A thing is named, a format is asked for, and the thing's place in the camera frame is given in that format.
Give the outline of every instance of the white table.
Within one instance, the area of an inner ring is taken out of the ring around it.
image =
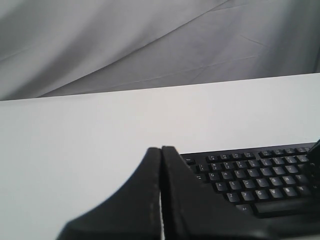
[[[112,195],[150,146],[313,142],[320,74],[0,102],[0,239],[51,240]]]

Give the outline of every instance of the spacebar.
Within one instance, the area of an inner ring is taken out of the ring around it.
[[[273,217],[287,214],[300,214],[312,211],[307,207],[312,202],[309,198],[297,198],[280,201],[259,202],[255,204],[256,210],[262,217]]]

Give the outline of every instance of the white surface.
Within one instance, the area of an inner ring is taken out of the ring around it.
[[[130,176],[180,153],[313,142],[320,74],[0,102],[0,239],[50,240]]]

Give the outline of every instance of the keyboard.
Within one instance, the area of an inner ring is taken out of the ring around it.
[[[314,143],[182,154],[217,197],[269,224],[281,237],[320,233],[318,188],[308,150]]]

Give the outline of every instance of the gray fabric backdrop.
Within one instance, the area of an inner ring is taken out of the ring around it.
[[[0,100],[317,71],[320,0],[4,0]]]

